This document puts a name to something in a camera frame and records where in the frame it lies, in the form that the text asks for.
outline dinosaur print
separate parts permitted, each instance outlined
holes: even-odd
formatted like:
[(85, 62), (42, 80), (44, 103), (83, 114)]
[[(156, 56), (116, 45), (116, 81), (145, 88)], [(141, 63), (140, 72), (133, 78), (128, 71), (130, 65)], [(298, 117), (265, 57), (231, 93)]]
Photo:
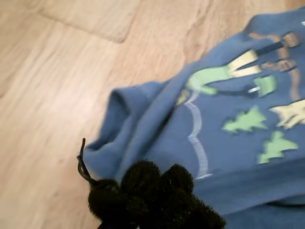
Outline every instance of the dinosaur print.
[(270, 108), (270, 110), (280, 118), (277, 126), (283, 126), (284, 129), (290, 129), (298, 123), (305, 124), (305, 100), (300, 100), (287, 106), (276, 106)]

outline black pom-pom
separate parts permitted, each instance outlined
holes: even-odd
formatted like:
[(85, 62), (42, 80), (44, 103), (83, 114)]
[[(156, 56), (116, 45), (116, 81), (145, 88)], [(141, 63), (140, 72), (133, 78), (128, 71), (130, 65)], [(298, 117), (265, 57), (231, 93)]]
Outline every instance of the black pom-pom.
[(218, 213), (195, 196), (193, 196), (193, 199), (196, 204), (196, 211), (191, 214), (182, 229), (197, 229), (198, 225), (204, 225), (205, 229), (224, 228), (225, 221)]
[(191, 216), (196, 205), (192, 195), (182, 189), (175, 189), (159, 205), (156, 228), (179, 229)]
[(144, 199), (139, 197), (132, 197), (127, 203), (126, 207), (129, 215), (131, 216), (131, 221), (134, 222), (145, 222), (149, 215), (149, 209)]
[(127, 196), (120, 192), (114, 180), (100, 180), (89, 196), (90, 211), (102, 221), (126, 218)]
[(159, 168), (150, 161), (139, 161), (130, 167), (121, 182), (123, 192), (144, 197), (159, 182)]
[(160, 187), (169, 192), (181, 188), (191, 194), (194, 187), (193, 177), (184, 167), (175, 164), (161, 176)]

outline wood grain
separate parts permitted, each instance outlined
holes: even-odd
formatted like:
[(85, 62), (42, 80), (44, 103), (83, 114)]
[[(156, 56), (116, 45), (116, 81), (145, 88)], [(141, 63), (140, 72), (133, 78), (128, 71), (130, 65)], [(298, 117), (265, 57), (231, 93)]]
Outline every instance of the wood grain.
[(57, 22), (44, 28), (0, 100), (0, 228), (94, 228), (76, 156), (96, 99), (115, 86), (106, 76), (117, 45)]
[(212, 47), (241, 31), (259, 13), (276, 13), (305, 5), (305, 0), (202, 1), (184, 43), (186, 62), (199, 59)]
[(114, 42), (123, 42), (140, 0), (47, 0), (40, 12)]
[[(96, 228), (75, 157), (82, 137), (95, 138), (111, 89), (169, 79), (254, 14), (305, 2), (138, 4), (0, 0), (0, 228)], [(125, 42), (101, 38), (121, 42), (126, 23)]]
[(41, 36), (46, 20), (24, 9), (0, 3), (0, 98), (9, 90), (16, 71)]
[(111, 78), (118, 85), (163, 81), (183, 66), (183, 41), (199, 0), (145, 0), (119, 49)]

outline blue sweatshirt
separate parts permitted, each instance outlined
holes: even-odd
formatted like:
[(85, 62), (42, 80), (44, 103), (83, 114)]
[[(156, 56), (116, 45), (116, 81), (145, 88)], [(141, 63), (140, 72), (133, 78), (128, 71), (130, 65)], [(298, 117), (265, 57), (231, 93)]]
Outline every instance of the blue sweatshirt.
[(183, 165), (226, 229), (305, 227), (288, 208), (305, 204), (305, 7), (254, 16), (171, 80), (115, 89), (84, 162), (120, 180), (138, 160)]

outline black cord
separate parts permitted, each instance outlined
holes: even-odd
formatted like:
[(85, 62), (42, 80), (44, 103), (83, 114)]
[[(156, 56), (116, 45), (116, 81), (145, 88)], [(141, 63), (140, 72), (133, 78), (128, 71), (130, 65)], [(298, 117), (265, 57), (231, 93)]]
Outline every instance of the black cord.
[(79, 174), (90, 183), (90, 185), (96, 185), (98, 182), (91, 178), (91, 176), (85, 166), (84, 160), (83, 160), (85, 143), (86, 143), (86, 138), (83, 138), (82, 144), (81, 144), (80, 155), (77, 156), (77, 159), (78, 159), (77, 170), (78, 170)]

